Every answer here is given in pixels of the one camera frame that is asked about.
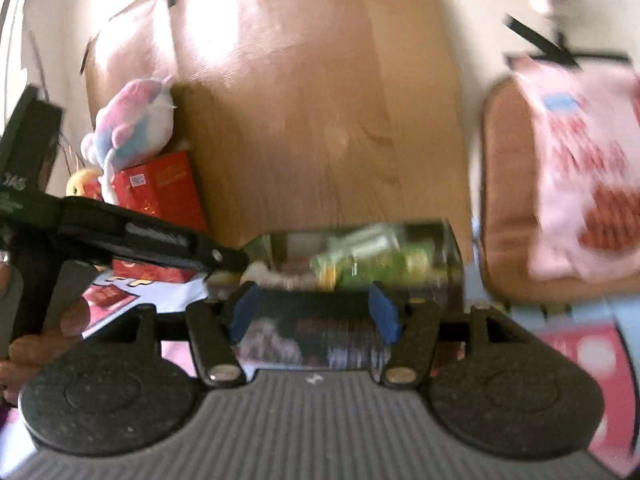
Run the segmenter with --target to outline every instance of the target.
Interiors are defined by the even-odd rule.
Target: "white curtain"
[[[1,11],[6,10],[4,25]],[[11,117],[27,84],[27,71],[22,68],[22,22],[24,0],[0,0],[0,130]]]

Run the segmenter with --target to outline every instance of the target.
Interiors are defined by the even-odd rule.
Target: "metal screw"
[[[385,371],[386,380],[392,384],[411,384],[418,378],[418,374],[412,368],[398,366]]]
[[[242,370],[236,365],[216,365],[209,370],[209,379],[228,383],[239,379],[241,374]]]

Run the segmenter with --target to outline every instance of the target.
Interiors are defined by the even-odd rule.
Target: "wooden floor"
[[[174,75],[213,237],[443,217],[471,257],[458,75],[438,0],[139,0],[90,46],[92,113]]]

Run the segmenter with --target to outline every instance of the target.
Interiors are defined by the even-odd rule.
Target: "brown leather surface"
[[[444,217],[470,260],[458,74],[438,0],[139,0],[91,45],[92,114],[130,78],[172,70],[174,142],[190,147],[220,242]]]
[[[481,271],[492,294],[511,301],[569,302],[640,292],[640,276],[589,284],[529,277],[529,245],[538,223],[537,161],[529,106],[511,78],[489,94],[482,120]]]

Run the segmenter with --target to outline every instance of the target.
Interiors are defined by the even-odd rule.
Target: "human hand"
[[[0,267],[0,290],[8,288],[10,273],[9,266]],[[0,361],[0,391],[4,390],[4,399],[17,405],[22,386],[82,339],[90,316],[88,303],[80,298],[65,310],[59,329],[41,335],[26,335],[12,342],[9,360]]]

